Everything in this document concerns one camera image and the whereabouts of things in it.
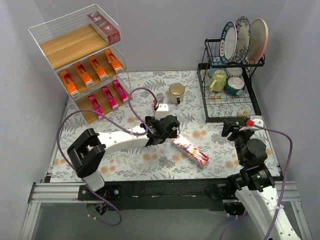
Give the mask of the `red 3D toothpaste box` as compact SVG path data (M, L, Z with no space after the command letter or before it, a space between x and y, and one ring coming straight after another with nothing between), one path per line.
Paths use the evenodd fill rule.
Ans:
M119 30L98 11L88 14L90 26L107 42L115 44L121 40Z
M205 153L182 135L173 138L171 144L201 169L203 169L209 161L209 157Z
M175 127L172 132L171 132L171 138L174 139L174 138L177 138L178 135L180 133L180 127Z

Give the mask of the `pink toothpaste box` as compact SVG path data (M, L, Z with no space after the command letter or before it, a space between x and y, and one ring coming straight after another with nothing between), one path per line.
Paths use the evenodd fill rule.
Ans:
M102 110L100 104L98 103L98 100L94 94L89 95L88 100L89 100L94 111L99 112L102 115L104 114L104 112L103 112L103 110Z
M113 86L115 87L118 95L122 99L122 101L124 103L126 103L129 100L129 96L128 96L127 92L125 91L125 89L122 87L122 85L120 84L120 82L117 79L113 80L112 83L113 83Z
M117 109L119 107L116 99L113 97L110 89L107 86L103 86L101 88L102 93L104 94L104 96L106 97L108 103L110 104L110 106L112 107L113 110Z

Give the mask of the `orange toothpaste box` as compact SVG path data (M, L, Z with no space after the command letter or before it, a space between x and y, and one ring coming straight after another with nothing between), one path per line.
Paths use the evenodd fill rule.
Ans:
M77 74L80 76L80 78L82 79L82 81L84 82L84 84L86 85L87 88L94 84L91 76L86 71L85 67L83 66L83 64L80 61L74 63L72 66L74 67Z
M114 71L118 74L123 71L123 67L121 62L117 59L117 57L112 53L110 48L105 49L104 54L108 60L108 63L112 66Z
M59 76L60 76L66 90L70 94L70 96L72 98L77 96L79 94L79 91L78 91L69 71L67 69L61 70L59 72Z
M104 81L108 78L107 73L105 72L103 67L99 64L95 55L89 56L88 61L101 81Z

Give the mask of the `orange toothpaste box top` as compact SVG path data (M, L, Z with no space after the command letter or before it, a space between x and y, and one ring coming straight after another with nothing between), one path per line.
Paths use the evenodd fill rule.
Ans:
M95 55L89 56L88 61L101 81L104 81L108 78L107 73L105 72L103 67L99 64Z

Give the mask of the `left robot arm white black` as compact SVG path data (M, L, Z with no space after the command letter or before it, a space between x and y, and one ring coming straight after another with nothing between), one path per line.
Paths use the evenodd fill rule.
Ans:
M146 116L145 124L128 131L95 132L88 128L67 149L67 154L77 176L87 184L89 194L95 200L101 200L107 193L99 171L105 154L162 144L166 139L175 139L179 128L180 122L171 114L162 119Z

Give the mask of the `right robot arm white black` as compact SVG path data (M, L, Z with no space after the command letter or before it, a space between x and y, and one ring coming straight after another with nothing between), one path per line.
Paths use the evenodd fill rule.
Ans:
M260 116L240 121L224 120L222 137L234 142L241 170L230 175L222 186L223 197L238 199L264 240L298 240L282 206L286 184L277 192L276 183L265 164L266 144L253 138L256 131L265 130Z

